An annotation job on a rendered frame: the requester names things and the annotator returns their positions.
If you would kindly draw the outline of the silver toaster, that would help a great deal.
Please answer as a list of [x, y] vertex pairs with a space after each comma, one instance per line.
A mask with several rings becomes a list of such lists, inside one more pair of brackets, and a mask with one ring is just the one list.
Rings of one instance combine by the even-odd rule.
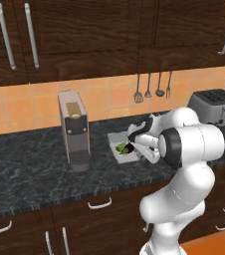
[[194, 92], [187, 106], [197, 113], [203, 124], [225, 127], [225, 90]]

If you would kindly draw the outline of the hanging metal ladle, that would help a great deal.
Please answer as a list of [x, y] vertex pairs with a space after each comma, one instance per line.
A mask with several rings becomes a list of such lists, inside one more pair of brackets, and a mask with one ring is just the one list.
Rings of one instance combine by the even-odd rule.
[[163, 97], [163, 96], [164, 96], [164, 91], [160, 88], [161, 76], [162, 76], [162, 73], [159, 72], [159, 73], [158, 73], [157, 89], [156, 89], [156, 92], [155, 92], [155, 94], [156, 94], [158, 97]]

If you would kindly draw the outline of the hanging metal fork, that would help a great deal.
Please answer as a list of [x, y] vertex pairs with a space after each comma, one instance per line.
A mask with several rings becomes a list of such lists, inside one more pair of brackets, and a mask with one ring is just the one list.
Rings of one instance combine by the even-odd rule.
[[168, 83], [166, 88], [166, 98], [170, 99], [170, 84], [171, 84], [172, 71], [169, 72]]

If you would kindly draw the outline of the dark wood lower cupboard door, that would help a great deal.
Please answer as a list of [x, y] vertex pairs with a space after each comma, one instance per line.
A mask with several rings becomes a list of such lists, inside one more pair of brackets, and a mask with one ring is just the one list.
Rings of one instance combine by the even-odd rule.
[[0, 255], [60, 255], [54, 240], [51, 248], [52, 252], [49, 252], [44, 231], [0, 238]]
[[136, 218], [126, 211], [56, 223], [63, 255], [66, 255], [63, 227], [67, 230], [70, 255], [136, 255], [136, 226]]

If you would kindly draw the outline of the hanging metal spatula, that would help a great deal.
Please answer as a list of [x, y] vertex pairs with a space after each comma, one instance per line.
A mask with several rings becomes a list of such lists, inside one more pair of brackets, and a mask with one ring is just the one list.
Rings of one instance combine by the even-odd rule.
[[146, 88], [146, 92], [144, 94], [144, 96], [146, 98], [151, 98], [151, 92], [150, 92], [150, 79], [151, 79], [151, 73], [148, 73], [148, 79], [147, 79], [147, 88]]

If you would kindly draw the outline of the white rectangular food container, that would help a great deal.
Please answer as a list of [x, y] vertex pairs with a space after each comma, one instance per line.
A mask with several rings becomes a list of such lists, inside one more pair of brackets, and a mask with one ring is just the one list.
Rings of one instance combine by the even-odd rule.
[[112, 132], [108, 134], [109, 144], [112, 150], [112, 154], [119, 164], [139, 161], [141, 154], [134, 149], [131, 153], [120, 153], [116, 147], [120, 144], [128, 144], [126, 132]]

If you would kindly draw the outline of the grey coffee machine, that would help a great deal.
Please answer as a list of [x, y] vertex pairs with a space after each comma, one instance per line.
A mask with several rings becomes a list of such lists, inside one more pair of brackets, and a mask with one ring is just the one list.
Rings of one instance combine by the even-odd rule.
[[77, 91], [58, 94], [61, 125], [68, 163], [72, 171], [81, 172], [90, 167], [89, 118]]

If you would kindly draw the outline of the green lemon wedge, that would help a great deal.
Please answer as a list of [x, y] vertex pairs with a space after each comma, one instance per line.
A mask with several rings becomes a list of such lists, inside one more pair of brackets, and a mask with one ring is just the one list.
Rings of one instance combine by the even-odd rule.
[[128, 148], [126, 147], [126, 143], [122, 142], [118, 144], [115, 149], [120, 153], [120, 154], [127, 154], [128, 153]]

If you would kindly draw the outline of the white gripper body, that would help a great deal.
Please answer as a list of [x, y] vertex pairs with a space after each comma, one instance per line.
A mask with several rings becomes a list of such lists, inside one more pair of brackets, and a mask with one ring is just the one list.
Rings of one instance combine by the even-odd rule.
[[134, 148], [139, 151], [150, 163], [155, 164], [160, 159], [160, 153], [157, 148], [151, 149], [148, 146], [133, 142]]

